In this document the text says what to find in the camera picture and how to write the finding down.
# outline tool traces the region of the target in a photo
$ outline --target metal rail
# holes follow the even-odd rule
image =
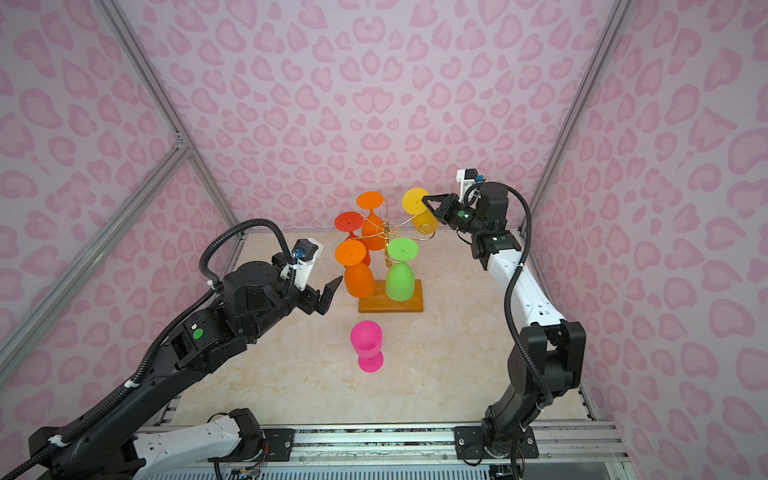
[[[578,87],[574,102],[571,104],[571,109],[565,117],[563,128],[560,129],[558,137],[554,142],[554,148],[552,148],[552,152],[547,159],[544,173],[536,183],[533,198],[529,202],[531,205],[532,217],[536,217],[536,212],[541,203],[541,199],[549,188],[552,173],[560,164],[563,153],[565,152],[565,147],[568,145],[573,132],[576,130],[579,119],[588,108],[589,99],[600,83],[602,74],[605,71],[608,62],[611,60],[611,56],[619,42],[621,32],[623,31],[627,19],[632,12],[632,8],[634,8],[636,3],[635,0],[616,0],[611,8],[611,13],[603,28],[603,33],[594,49],[589,65],[584,72],[584,79]]]
[[[0,349],[0,387],[24,361],[27,354],[45,337],[58,318],[58,314],[74,299],[101,262],[120,243],[136,219],[154,199],[155,194],[187,157],[187,152],[187,144],[183,141],[179,142],[160,162],[160,166],[147,181],[133,192],[112,216],[107,226],[83,248],[53,290],[19,322],[19,327]]]
[[[123,48],[126,57],[134,66],[136,73],[147,88],[149,95],[154,100],[157,109],[168,124],[170,130],[174,132],[180,141],[185,141],[189,145],[191,165],[197,173],[197,176],[202,180],[203,186],[208,191],[214,205],[216,205],[216,208],[224,217],[224,220],[229,227],[237,224],[237,217],[232,211],[229,202],[227,202],[227,198],[222,193],[218,183],[214,180],[210,170],[208,170],[208,166],[203,161],[200,151],[195,146],[194,140],[184,126],[181,116],[171,102],[168,93],[163,88],[152,64],[144,54],[141,43],[139,43],[138,37],[134,33],[130,22],[128,22],[123,9],[118,4],[117,0],[94,0],[94,3],[99,10],[101,10],[101,14],[109,24],[116,40]]]
[[[265,429],[295,429],[290,461],[270,467],[296,465],[457,465],[452,429],[479,423],[384,423],[340,425],[263,425]],[[612,422],[589,420],[537,421],[539,458],[526,462],[629,462],[627,450]],[[139,432],[167,432],[183,426],[163,425]],[[505,464],[508,460],[484,460]],[[206,463],[198,464],[206,468]]]

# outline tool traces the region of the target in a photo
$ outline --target black robotic arm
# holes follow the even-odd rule
[[[210,258],[231,237],[258,226],[275,233],[281,251],[271,263],[245,263],[220,280],[208,268]],[[3,480],[17,478],[38,463],[48,468],[41,477],[47,480],[131,478],[146,465],[131,439],[165,404],[244,352],[294,308],[307,314],[328,311],[343,278],[326,284],[322,294],[306,284],[321,251],[322,245],[312,239],[300,239],[289,250],[277,225],[264,219],[242,222],[220,235],[200,257],[200,271],[210,278],[211,290],[155,339],[125,384],[73,422],[42,427],[31,435],[30,460]],[[208,300],[210,305],[198,310]],[[258,423],[247,410],[230,416],[243,438],[229,459],[254,457],[262,445]]]

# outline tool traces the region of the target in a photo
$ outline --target pink wallpaper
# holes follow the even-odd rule
[[[0,42],[2,345],[170,138],[88,0],[6,1]]]
[[[26,438],[64,425],[135,370],[155,336],[208,288],[200,253],[226,229],[183,164],[0,392],[0,472]],[[221,272],[225,246],[211,266]]]
[[[647,480],[768,478],[768,3],[643,0],[535,224]]]
[[[462,167],[530,194],[612,3],[121,4],[240,219],[332,227]]]

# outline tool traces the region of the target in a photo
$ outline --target enclosure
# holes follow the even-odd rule
[[[361,193],[399,223],[477,168],[528,200],[528,266],[588,333],[540,419],[613,422],[638,478],[768,478],[765,1],[6,0],[0,38],[0,472],[125,381],[228,227],[317,239],[320,287]],[[211,264],[278,249],[251,230]],[[424,313],[342,285],[156,424],[477,422],[509,383],[503,289],[445,226],[413,269]]]

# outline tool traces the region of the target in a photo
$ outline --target table surface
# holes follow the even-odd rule
[[[401,230],[404,237],[417,234]],[[343,275],[333,253],[345,233],[286,233],[289,245],[301,237],[325,247],[311,286],[322,289]],[[509,384],[514,343],[502,289],[455,232],[443,227],[419,247],[409,264],[422,280],[424,313],[358,313],[358,300],[342,282],[325,316],[295,309],[256,345],[189,388],[173,423],[196,425],[236,408],[249,408],[264,425],[478,421]],[[270,261],[279,249],[272,233],[252,233],[238,266]],[[386,278],[383,252],[371,257],[374,277]],[[363,320],[376,321],[384,333],[384,366],[376,373],[357,366],[349,342],[352,327]],[[587,413],[571,390],[539,418],[586,419]]]

